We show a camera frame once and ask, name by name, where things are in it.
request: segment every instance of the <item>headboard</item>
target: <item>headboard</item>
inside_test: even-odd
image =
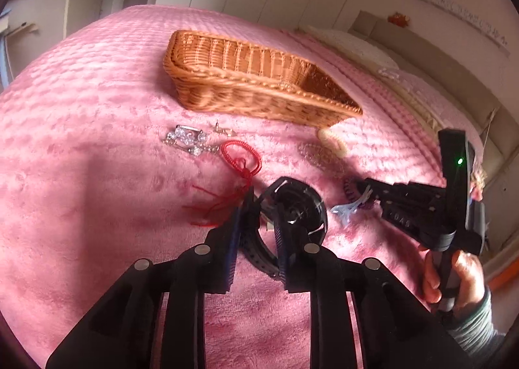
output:
[[[483,156],[487,186],[519,152],[519,124],[476,76],[429,41],[361,11],[348,31],[385,51],[400,67],[435,87],[462,111],[485,140]]]

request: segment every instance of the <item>sleeve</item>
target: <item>sleeve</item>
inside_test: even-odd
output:
[[[479,306],[463,321],[451,326],[449,334],[471,357],[474,367],[482,367],[501,345],[504,335],[492,324],[490,290],[487,288]]]

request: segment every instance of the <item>fuzzy pink fabric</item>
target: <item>fuzzy pink fabric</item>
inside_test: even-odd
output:
[[[323,47],[238,18],[196,9],[137,6],[93,23],[35,60],[0,95],[0,309],[41,366],[81,316],[134,260],[176,258],[207,229],[183,205],[241,181],[219,155],[194,157],[161,143],[168,128],[232,127],[263,157],[258,189],[279,176],[314,186],[328,207],[344,203],[341,180],[304,161],[315,129],[194,113],[171,95],[162,68],[177,29],[204,30],[304,56],[364,109],[333,127],[365,176],[440,185],[438,147],[374,78]],[[222,141],[211,134],[211,142]],[[415,294],[416,243],[381,222],[377,207],[341,227],[330,215],[325,246],[339,257],[378,257]],[[208,368],[305,368],[309,297],[238,257],[232,290],[206,301]]]

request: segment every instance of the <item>wicker basket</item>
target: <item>wicker basket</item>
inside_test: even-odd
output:
[[[240,114],[328,128],[362,115],[316,65],[245,41],[194,31],[171,36],[164,68],[194,111]]]

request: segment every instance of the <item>human hand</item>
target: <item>human hand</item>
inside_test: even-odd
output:
[[[454,316],[463,319],[468,316],[485,296],[483,267],[476,255],[456,251],[452,257],[452,268],[460,278],[459,294],[454,305]],[[428,303],[438,303],[442,298],[439,289],[440,276],[432,261],[432,252],[425,256],[423,280],[424,297]]]

